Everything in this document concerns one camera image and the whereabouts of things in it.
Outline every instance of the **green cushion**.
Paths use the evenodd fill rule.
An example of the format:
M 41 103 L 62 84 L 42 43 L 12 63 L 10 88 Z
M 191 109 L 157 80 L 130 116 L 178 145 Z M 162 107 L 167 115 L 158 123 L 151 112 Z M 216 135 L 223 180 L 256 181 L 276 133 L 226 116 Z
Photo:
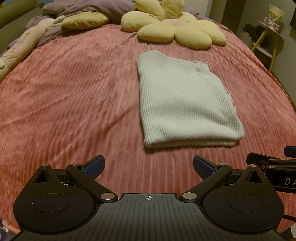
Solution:
M 38 0 L 15 0 L 0 8 L 0 28 L 38 7 Z
M 31 20 L 31 18 L 39 15 L 42 15 L 42 9 L 36 7 L 0 28 L 0 53 L 7 48 L 7 45 L 11 41 L 20 37 L 23 32 L 26 31 L 26 24 Z

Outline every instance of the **black cable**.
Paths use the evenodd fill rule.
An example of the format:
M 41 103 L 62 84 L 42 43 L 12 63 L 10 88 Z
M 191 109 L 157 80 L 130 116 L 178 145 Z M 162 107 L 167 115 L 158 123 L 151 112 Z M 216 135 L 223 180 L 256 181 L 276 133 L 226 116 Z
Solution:
M 293 217 L 293 216 L 289 216 L 289 215 L 283 215 L 283 219 L 286 219 L 286 220 L 290 220 L 290 221 L 293 221 L 293 222 L 296 222 L 296 217 Z

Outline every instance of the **silver screw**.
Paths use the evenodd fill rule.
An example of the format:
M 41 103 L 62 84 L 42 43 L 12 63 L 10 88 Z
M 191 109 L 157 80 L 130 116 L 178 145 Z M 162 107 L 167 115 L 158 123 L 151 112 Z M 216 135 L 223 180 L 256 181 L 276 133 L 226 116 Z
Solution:
M 105 192 L 101 195 L 101 198 L 104 200 L 111 200 L 111 199 L 115 198 L 115 195 L 110 192 Z
M 186 193 L 183 193 L 182 195 L 183 198 L 187 199 L 187 200 L 193 200 L 195 199 L 197 196 L 195 193 L 193 192 L 186 192 Z

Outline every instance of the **pink ribbed fabric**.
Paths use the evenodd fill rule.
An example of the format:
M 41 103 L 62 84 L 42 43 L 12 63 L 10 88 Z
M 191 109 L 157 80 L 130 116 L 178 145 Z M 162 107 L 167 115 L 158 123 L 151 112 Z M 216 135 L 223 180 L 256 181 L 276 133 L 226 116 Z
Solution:
M 0 215 L 17 226 L 13 202 L 42 163 L 64 168 L 102 154 L 106 167 L 97 181 L 119 196 L 179 195 L 201 181 L 192 165 L 196 154 L 235 169 L 246 168 L 249 152 L 284 158 L 284 147 L 296 145 L 295 111 L 247 46 L 222 31 L 225 47 L 201 51 L 175 41 L 141 42 L 113 24 L 35 49 L 0 84 Z M 145 50 L 209 62 L 231 92 L 244 125 L 245 137 L 237 146 L 144 147 L 136 61 Z M 280 195 L 285 213 L 296 216 L 296 196 Z M 283 221 L 279 231 L 289 225 Z

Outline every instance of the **white ribbed sweater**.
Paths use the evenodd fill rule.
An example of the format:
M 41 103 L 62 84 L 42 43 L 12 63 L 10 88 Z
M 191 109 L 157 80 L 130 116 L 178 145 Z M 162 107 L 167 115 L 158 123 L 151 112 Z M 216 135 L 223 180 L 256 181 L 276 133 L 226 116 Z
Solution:
M 234 146 L 244 129 L 230 94 L 206 63 L 156 50 L 138 56 L 145 146 Z

